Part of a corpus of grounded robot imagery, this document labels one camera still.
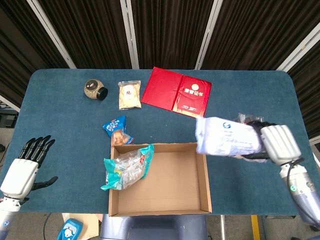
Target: robotic arm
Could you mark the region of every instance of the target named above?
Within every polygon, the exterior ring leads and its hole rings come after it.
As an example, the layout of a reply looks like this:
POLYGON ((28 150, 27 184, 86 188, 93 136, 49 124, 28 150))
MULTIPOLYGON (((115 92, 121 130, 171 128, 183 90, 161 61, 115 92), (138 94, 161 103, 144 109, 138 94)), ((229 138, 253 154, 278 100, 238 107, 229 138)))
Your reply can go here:
POLYGON ((34 183, 49 148, 55 143, 54 139, 48 141, 50 137, 30 139, 12 162, 2 182, 0 190, 4 197, 0 202, 0 240, 6 239, 13 218, 21 205, 29 200, 26 196, 30 191, 46 188, 58 179, 54 176, 49 181, 34 183))
POLYGON ((307 170, 300 149, 286 125, 253 121, 248 123, 260 135, 265 152, 244 155, 247 159, 270 159, 281 167, 280 176, 290 192, 302 220, 320 228, 320 198, 307 170))

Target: plastic snack bag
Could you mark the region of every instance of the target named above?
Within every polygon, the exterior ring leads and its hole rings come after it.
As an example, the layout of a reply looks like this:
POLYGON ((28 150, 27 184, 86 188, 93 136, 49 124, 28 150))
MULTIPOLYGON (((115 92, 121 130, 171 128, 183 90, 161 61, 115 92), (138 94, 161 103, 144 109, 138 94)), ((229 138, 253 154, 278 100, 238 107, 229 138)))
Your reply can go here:
POLYGON ((155 147, 153 144, 138 150, 130 151, 115 159, 104 159, 107 171, 102 190, 122 190, 130 187, 139 179, 147 176, 155 147))
POLYGON ((130 144, 134 138, 126 134, 126 116, 120 116, 102 126, 111 138, 111 146, 130 144))
POLYGON ((260 153, 260 139, 250 125, 219 117, 196 119, 196 151, 200 154, 235 156, 260 153))
POLYGON ((141 108, 140 103, 141 81, 120 81, 119 90, 119 110, 141 108))
POLYGON ((246 114, 246 113, 241 113, 239 112, 238 117, 236 121, 241 124, 247 124, 252 121, 259 121, 263 122, 265 118, 263 116, 256 116, 256 115, 251 115, 251 114, 246 114))

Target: white pole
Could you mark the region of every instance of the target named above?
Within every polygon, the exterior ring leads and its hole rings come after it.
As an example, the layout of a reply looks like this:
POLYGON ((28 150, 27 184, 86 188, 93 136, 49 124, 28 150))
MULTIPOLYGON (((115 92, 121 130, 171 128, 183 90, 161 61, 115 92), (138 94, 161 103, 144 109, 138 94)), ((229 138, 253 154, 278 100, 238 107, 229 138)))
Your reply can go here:
POLYGON ((320 22, 281 63, 277 70, 288 72, 320 40, 320 22))
POLYGON ((195 63, 195 70, 200 70, 202 67, 202 63, 204 62, 207 49, 211 40, 212 33, 214 32, 215 25, 218 19, 218 15, 220 12, 221 5, 223 0, 214 0, 211 8, 211 12, 209 15, 208 23, 206 24, 205 32, 202 39, 202 44, 200 47, 200 51, 198 54, 198 58, 195 63))
POLYGON ((310 145, 316 145, 316 144, 320 143, 320 135, 309 139, 309 142, 310 142, 310 145))
POLYGON ((221 240, 226 240, 225 215, 220 215, 221 240))
POLYGON ((318 158, 316 157, 315 153, 313 152, 313 157, 314 157, 314 160, 315 160, 315 163, 318 165, 318 167, 320 168, 320 161, 318 160, 318 158))
POLYGON ((58 36, 56 30, 54 29, 53 25, 51 24, 49 18, 45 14, 45 11, 39 4, 38 0, 26 0, 30 7, 32 8, 34 14, 39 19, 40 23, 44 27, 46 33, 49 35, 51 40, 53 41, 54 45, 62 55, 63 59, 65 60, 66 64, 68 64, 69 68, 76 69, 76 65, 71 59, 67 49, 65 48, 64 44, 62 43, 60 37, 58 36))
POLYGON ((20 107, 13 104, 12 102, 10 102, 8 99, 6 99, 5 97, 3 97, 1 95, 0 95, 0 101, 3 102, 4 104, 8 105, 9 107, 13 108, 14 110, 16 110, 18 113, 20 112, 20 107))
POLYGON ((128 43, 128 49, 130 54, 132 69, 139 69, 139 59, 137 51, 136 33, 134 18, 131 7, 131 0, 120 0, 122 17, 126 35, 126 41, 128 43))

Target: gray robot arm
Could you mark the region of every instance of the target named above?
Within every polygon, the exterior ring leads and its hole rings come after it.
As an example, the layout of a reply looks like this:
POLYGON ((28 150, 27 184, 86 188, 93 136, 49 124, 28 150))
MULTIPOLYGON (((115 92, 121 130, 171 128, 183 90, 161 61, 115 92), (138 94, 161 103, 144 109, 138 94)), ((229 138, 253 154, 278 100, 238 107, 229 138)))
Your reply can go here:
POLYGON ((286 125, 266 122, 254 122, 253 127, 260 133, 267 158, 281 167, 280 176, 302 220, 319 228, 320 198, 306 168, 299 164, 304 159, 291 131, 286 125))

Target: blue tablecloth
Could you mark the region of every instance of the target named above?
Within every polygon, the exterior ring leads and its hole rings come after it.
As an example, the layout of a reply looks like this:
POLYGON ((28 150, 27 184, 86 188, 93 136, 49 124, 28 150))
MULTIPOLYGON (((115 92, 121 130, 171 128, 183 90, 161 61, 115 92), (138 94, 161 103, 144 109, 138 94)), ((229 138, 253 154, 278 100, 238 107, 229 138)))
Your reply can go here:
MULTIPOLYGON (((36 182, 58 176, 54 185, 33 191, 24 212, 107 213, 108 191, 104 157, 110 138, 102 125, 127 116, 127 132, 134 143, 195 142, 196 120, 142 104, 141 109, 118 110, 118 82, 141 80, 142 96, 152 70, 46 69, 29 82, 0 183, 29 139, 52 135, 36 182), (96 78, 109 93, 105 100, 84 94, 84 84, 96 78)), ((282 71, 177 70, 213 83, 206 117, 235 120, 238 113, 264 116, 291 129, 305 158, 304 165, 320 189, 320 181, 291 78, 282 71)), ((207 156, 213 214, 296 215, 297 211, 271 162, 207 156)))

